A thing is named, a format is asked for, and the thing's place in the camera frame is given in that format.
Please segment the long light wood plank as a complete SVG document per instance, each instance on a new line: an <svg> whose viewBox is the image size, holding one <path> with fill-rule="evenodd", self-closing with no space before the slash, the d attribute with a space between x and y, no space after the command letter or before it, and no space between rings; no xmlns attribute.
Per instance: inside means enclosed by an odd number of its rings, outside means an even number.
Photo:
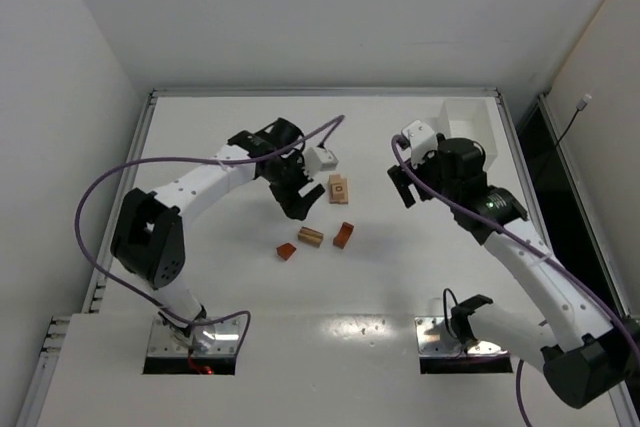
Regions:
<svg viewBox="0 0 640 427"><path fill-rule="evenodd" d="M344 190L341 183L335 183L330 186L329 202L331 204L340 204L341 198L344 197Z"/></svg>

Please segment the wood cube with letter O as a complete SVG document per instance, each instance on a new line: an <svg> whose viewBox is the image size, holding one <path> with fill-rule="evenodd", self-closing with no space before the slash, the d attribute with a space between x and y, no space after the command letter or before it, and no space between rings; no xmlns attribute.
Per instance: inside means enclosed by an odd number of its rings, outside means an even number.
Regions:
<svg viewBox="0 0 640 427"><path fill-rule="evenodd" d="M341 179L331 183L331 198L336 202L347 198L348 189L345 180Z"/></svg>

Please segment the small light wood cube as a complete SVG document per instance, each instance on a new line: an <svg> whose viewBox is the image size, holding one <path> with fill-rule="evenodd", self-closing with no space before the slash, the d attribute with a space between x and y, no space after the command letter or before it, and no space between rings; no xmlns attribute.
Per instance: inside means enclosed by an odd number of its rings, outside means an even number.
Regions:
<svg viewBox="0 0 640 427"><path fill-rule="evenodd" d="M342 182L342 177L339 174L332 174L329 176L328 179L328 184L332 185L335 183L341 183Z"/></svg>

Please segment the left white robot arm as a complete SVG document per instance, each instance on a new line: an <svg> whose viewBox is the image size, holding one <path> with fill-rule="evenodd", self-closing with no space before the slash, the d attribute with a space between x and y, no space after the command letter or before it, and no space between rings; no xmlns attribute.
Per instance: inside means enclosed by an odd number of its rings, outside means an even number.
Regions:
<svg viewBox="0 0 640 427"><path fill-rule="evenodd" d="M129 191L122 202L111 254L131 274L145 282L151 298L171 328L188 337L194 324L206 318L205 307L185 286L185 233L202 213L231 191L264 179L284 214L307 217L322 196L316 174L331 171L337 157L324 145L294 144L302 131L278 118L256 131L241 131L204 165L150 192Z"/></svg>

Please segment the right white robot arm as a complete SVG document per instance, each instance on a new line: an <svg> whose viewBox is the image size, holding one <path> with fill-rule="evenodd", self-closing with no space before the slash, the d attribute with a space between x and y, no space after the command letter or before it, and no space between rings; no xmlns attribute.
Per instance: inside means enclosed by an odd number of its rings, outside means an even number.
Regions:
<svg viewBox="0 0 640 427"><path fill-rule="evenodd" d="M388 175L405 206L437 199L455 222L513 276L543 316L530 323L476 294L454 305L445 326L462 345L488 341L538 370L555 395L580 409L639 368L639 326L618 317L571 274L544 244L526 209L491 185L486 154L475 141L436 134L417 161L401 157L397 134Z"/></svg>

